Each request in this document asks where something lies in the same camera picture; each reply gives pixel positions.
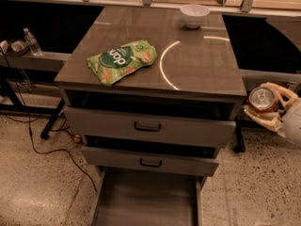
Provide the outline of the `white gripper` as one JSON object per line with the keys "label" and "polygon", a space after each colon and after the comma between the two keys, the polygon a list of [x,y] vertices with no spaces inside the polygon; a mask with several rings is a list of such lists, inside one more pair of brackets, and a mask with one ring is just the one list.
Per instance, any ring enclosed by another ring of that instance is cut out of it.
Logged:
{"label": "white gripper", "polygon": [[290,143],[301,146],[301,99],[295,92],[275,83],[267,82],[261,86],[271,89],[276,94],[285,113],[280,118],[277,112],[255,112],[248,105],[244,106],[244,112],[257,124],[278,132]]}

